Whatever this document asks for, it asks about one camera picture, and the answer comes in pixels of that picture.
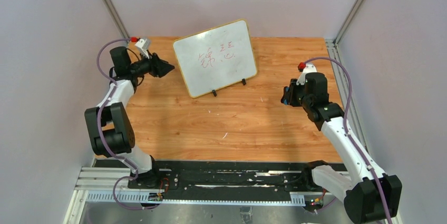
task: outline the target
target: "small whiteboard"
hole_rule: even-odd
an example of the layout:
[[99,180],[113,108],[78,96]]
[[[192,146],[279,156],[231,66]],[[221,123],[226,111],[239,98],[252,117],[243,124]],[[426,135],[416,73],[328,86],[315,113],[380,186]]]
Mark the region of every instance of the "small whiteboard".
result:
[[174,41],[180,71],[193,98],[210,93],[257,73],[245,20]]

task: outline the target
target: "wooden surface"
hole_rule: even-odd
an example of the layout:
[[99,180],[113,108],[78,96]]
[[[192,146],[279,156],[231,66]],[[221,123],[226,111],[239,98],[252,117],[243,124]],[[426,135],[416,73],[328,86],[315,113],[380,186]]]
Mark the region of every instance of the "wooden surface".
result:
[[[144,152],[156,159],[341,161],[302,108],[280,103],[283,87],[299,77],[299,62],[328,56],[322,38],[252,38],[258,74],[245,86],[219,90],[216,98],[196,99],[178,69],[176,38],[151,38],[150,51],[176,69],[161,79],[146,76],[126,108]],[[329,99],[341,105],[329,61],[315,66],[328,79]]]

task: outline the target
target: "metal pole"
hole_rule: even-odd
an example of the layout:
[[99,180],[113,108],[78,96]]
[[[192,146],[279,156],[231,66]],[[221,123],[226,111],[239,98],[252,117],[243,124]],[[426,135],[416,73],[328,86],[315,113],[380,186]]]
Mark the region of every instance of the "metal pole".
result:
[[115,22],[116,27],[118,28],[118,31],[121,33],[121,36],[123,38],[130,38],[129,33],[127,32],[120,16],[118,15],[118,12],[115,9],[115,6],[113,6],[113,3],[111,0],[103,0],[105,6],[107,7],[107,10],[109,10],[110,16],[112,17],[113,21]]
[[345,19],[345,22],[343,22],[342,27],[337,33],[337,36],[334,39],[334,44],[337,46],[340,41],[342,40],[343,36],[346,33],[346,30],[348,29],[349,25],[351,24],[352,20],[354,19],[355,15],[357,14],[358,9],[361,7],[365,0],[356,0],[354,5],[351,8],[351,11],[349,12],[348,16]]

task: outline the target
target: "black bracket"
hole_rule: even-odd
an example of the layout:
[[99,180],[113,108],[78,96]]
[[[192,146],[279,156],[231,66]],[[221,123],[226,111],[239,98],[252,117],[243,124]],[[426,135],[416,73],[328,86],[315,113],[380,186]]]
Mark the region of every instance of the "black bracket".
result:
[[[391,218],[396,217],[402,192],[402,183],[396,175],[379,178],[385,194]],[[355,224],[370,223],[386,218],[382,200],[374,180],[358,183],[351,191],[346,192],[343,201],[346,213]]]
[[284,87],[281,103],[291,106],[302,106],[310,121],[321,130],[325,121],[331,118],[343,117],[342,108],[329,102],[327,93],[327,78],[322,73],[307,73],[306,83],[297,85],[297,79],[291,79],[290,86]]
[[[98,111],[99,107],[93,107],[84,112],[90,144],[95,154],[110,157],[99,136],[96,122]],[[104,108],[101,114],[101,126],[106,126],[107,122],[113,122],[114,125],[113,129],[103,131],[107,145],[115,154],[130,153],[135,146],[135,134],[122,102]]]

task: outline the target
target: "red cap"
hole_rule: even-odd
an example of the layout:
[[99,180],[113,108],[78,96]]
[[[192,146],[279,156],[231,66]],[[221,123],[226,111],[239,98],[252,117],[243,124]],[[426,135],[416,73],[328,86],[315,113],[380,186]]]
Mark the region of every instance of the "red cap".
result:
[[300,62],[300,63],[298,64],[298,70],[299,70],[300,72],[302,72],[302,71],[304,70],[305,67],[306,67],[306,64],[304,64],[304,62]]

